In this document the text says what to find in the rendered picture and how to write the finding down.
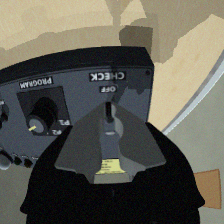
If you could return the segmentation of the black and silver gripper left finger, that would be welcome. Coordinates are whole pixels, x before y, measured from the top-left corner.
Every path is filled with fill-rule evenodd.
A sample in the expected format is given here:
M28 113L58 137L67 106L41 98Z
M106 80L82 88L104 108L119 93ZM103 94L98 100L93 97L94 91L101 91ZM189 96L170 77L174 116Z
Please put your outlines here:
M20 207L22 213L28 214L34 200L45 190L74 183L77 173L84 174L89 183L94 184L94 174L102 168L99 137L104 131L103 120L108 116L108 107L107 101L102 102L68 126L44 150L31 172L27 194Z

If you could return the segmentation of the dark grey control panel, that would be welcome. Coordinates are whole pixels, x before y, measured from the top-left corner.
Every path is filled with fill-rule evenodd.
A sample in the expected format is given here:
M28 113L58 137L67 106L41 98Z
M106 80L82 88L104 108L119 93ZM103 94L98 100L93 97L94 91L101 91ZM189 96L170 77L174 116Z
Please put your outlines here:
M1 69L0 168L33 168L63 130L104 101L148 122L154 68L145 47L107 46L52 53ZM105 122L102 168L96 174L127 173L120 169L120 135L109 108Z

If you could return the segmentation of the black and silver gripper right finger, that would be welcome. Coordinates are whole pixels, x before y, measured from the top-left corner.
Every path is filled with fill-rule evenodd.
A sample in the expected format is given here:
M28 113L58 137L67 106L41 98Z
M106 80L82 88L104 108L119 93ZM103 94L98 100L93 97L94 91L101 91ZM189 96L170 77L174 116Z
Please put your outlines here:
M145 122L117 103L109 102L115 131L120 135L118 159L129 181L139 171L146 171L148 180L162 180L184 189L197 208L205 204L192 168L182 151L150 122ZM123 134L123 135L122 135ZM121 137L122 136L122 137Z

